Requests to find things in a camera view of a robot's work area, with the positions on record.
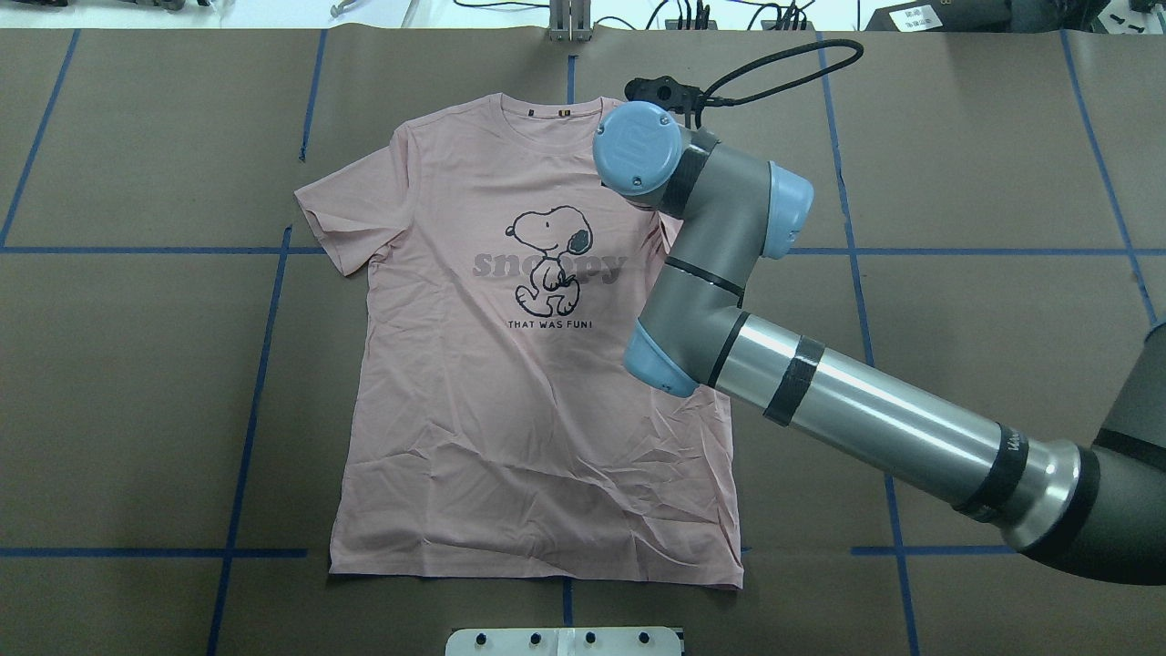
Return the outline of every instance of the white label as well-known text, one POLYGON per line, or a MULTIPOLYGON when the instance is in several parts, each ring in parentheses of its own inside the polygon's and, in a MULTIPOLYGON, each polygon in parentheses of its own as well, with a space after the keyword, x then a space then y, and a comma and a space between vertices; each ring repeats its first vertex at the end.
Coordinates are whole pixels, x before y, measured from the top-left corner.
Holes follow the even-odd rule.
POLYGON ((935 9, 930 5, 899 9, 898 12, 891 12, 890 15, 891 20, 894 21, 894 27, 899 28, 899 31, 922 31, 925 29, 943 27, 943 22, 940 21, 939 15, 935 14, 935 9))

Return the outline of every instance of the wrinkled fabric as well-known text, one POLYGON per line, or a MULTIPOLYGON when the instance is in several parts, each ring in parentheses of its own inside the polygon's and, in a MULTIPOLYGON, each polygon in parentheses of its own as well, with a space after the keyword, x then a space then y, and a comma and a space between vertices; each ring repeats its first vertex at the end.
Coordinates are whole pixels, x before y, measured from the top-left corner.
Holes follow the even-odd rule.
POLYGON ((599 184, 617 104, 489 96, 296 191, 368 264, 333 573, 740 587, 728 400, 621 365, 675 221, 599 184))

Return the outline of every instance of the wire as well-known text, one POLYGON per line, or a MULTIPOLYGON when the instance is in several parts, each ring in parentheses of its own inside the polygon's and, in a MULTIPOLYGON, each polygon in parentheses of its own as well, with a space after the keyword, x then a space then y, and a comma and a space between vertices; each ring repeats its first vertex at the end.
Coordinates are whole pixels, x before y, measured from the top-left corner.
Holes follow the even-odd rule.
POLYGON ((619 16, 603 16, 602 19, 596 19, 595 24, 599 24, 603 21, 619 21, 619 22, 626 24, 627 27, 630 27, 632 29, 635 29, 635 26, 633 26, 632 23, 625 21, 624 19, 621 19, 619 16))
POLYGON ((462 2, 462 0, 454 0, 454 3, 457 5, 458 7, 469 7, 471 9, 489 9, 490 7, 505 7, 505 6, 511 6, 511 5, 514 5, 514 6, 518 6, 518 7, 533 8, 533 9, 549 9, 550 8, 550 5, 536 5, 534 2, 510 2, 510 1, 507 1, 507 2, 485 2, 483 5, 472 5, 470 2, 462 2))
POLYGON ((834 72, 838 69, 847 68, 850 64, 857 62, 858 58, 862 56, 863 56, 862 43, 852 41, 850 38, 827 38, 824 41, 817 41, 815 43, 805 43, 802 45, 796 45, 794 48, 789 48, 780 52, 774 52, 772 55, 766 55, 764 57, 753 59, 752 62, 724 75, 721 79, 714 82, 711 85, 709 85, 707 90, 702 91, 701 94, 696 97, 696 99, 693 101, 693 118, 696 121, 696 127, 697 128, 701 127, 701 112, 704 111, 704 107, 735 107, 738 105, 744 105, 746 103, 752 103, 753 100, 760 100, 761 98, 768 98, 770 96, 773 96, 774 93, 778 93, 780 91, 793 89, 794 86, 806 84, 807 82, 813 82, 829 72, 834 72), (830 64, 829 66, 826 66, 824 69, 814 71, 810 75, 800 77, 793 82, 787 82, 786 84, 782 84, 780 86, 774 86, 768 91, 761 91, 759 93, 753 93, 752 96, 745 96, 744 98, 721 98, 712 94, 717 89, 721 89, 725 84, 737 79, 738 77, 750 71, 757 70, 766 64, 772 64, 773 62, 779 62, 787 57, 802 55, 805 52, 813 52, 814 50, 824 50, 827 48, 836 48, 836 47, 850 48, 851 50, 855 51, 855 54, 841 62, 836 62, 834 64, 830 64))
MULTIPOLYGON (((742 2, 742 5, 754 5, 754 2, 742 2)), ((757 16, 760 16, 761 12, 764 12, 765 9, 767 9, 770 7, 773 7, 774 9, 778 10, 778 20, 780 21, 781 20, 781 6, 780 5, 778 5, 777 2, 766 2, 764 5, 757 5, 757 10, 753 12, 753 17, 749 19, 749 27, 745 28, 745 31, 749 31, 749 30, 753 29, 753 23, 757 22, 757 16)))
POLYGON ((659 14, 660 9, 663 9, 663 6, 667 5, 668 2, 669 0, 660 0, 660 3, 656 5, 656 8, 652 10, 652 15, 648 16, 648 24, 644 26, 644 29, 652 29, 652 21, 655 20, 656 14, 659 14))

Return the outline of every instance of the snoopy's ear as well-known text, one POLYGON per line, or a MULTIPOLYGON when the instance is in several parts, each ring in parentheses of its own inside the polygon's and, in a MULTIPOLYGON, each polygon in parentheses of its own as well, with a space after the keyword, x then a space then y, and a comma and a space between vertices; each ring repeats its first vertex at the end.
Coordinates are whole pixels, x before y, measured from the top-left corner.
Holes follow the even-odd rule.
POLYGON ((580 230, 571 234, 571 240, 567 242, 567 252, 573 255, 581 255, 591 249, 591 232, 580 230))

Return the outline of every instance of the black band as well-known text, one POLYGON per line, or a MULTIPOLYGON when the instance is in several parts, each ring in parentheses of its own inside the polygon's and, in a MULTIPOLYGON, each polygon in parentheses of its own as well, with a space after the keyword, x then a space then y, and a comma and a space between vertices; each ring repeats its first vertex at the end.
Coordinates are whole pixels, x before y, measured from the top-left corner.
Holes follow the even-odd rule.
POLYGON ((729 291, 731 294, 736 294, 737 295, 737 306, 740 306, 740 301, 742 301, 742 298, 745 297, 745 288, 744 287, 738 287, 737 284, 730 282, 729 280, 725 280, 724 277, 717 275, 716 273, 711 273, 709 270, 704 270, 700 266, 694 266, 694 264, 688 263, 687 261, 684 261, 682 259, 676 259, 676 258, 674 258, 672 255, 668 255, 667 258, 665 258, 663 262, 667 263, 668 266, 674 266, 674 267, 683 270, 684 273, 688 273, 690 275, 695 275, 695 276, 700 277, 701 280, 704 280, 705 282, 709 282, 710 284, 716 284, 717 287, 721 287, 722 289, 724 289, 724 290, 726 290, 726 291, 729 291))
POLYGON ((737 341, 737 336, 740 336, 740 326, 745 324, 745 319, 749 318, 747 311, 742 311, 737 315, 737 320, 732 324, 732 331, 729 331, 729 337, 725 339, 725 344, 721 347, 721 354, 717 355, 717 362, 712 366, 712 373, 709 374, 709 387, 717 387, 717 379, 721 378, 721 369, 725 366, 725 361, 729 360, 729 352, 732 351, 733 343, 737 341))
POLYGON ((1156 444, 1139 440, 1117 431, 1110 431, 1109 429, 1102 429, 1097 432, 1094 446, 1108 449, 1114 453, 1121 453, 1126 458, 1145 463, 1154 470, 1166 473, 1166 449, 1156 444))
POLYGON ((793 360, 786 367, 786 374, 781 378, 778 392, 773 393, 768 408, 765 409, 766 419, 772 419, 782 426, 788 426, 793 421, 798 407, 806 398, 806 392, 814 380, 817 365, 822 362, 822 354, 826 353, 826 345, 815 343, 809 338, 802 338, 798 343, 798 351, 794 352, 793 360))
POLYGON ((688 204, 688 197, 693 193, 696 178, 701 176, 704 162, 708 161, 712 149, 719 142, 717 135, 708 129, 698 129, 693 135, 693 141, 680 155, 676 170, 673 171, 672 177, 668 178, 668 185, 663 189, 663 197, 660 198, 659 205, 660 211, 677 218, 683 217, 684 205, 688 204))
POLYGON ((1033 560, 1047 563, 1059 558, 1076 539, 1081 528, 1086 525, 1086 520, 1089 519, 1094 502, 1097 501, 1097 488, 1101 486, 1101 465, 1097 463, 1097 456, 1080 446, 1077 453, 1081 456, 1081 475, 1077 477, 1077 485, 1073 488, 1069 507, 1053 525, 1053 530, 1021 551, 1033 560))
POLYGON ((968 501, 951 508, 977 522, 991 522, 1017 491, 1027 463, 1028 438, 1002 424, 1000 447, 996 451, 988 477, 968 501))

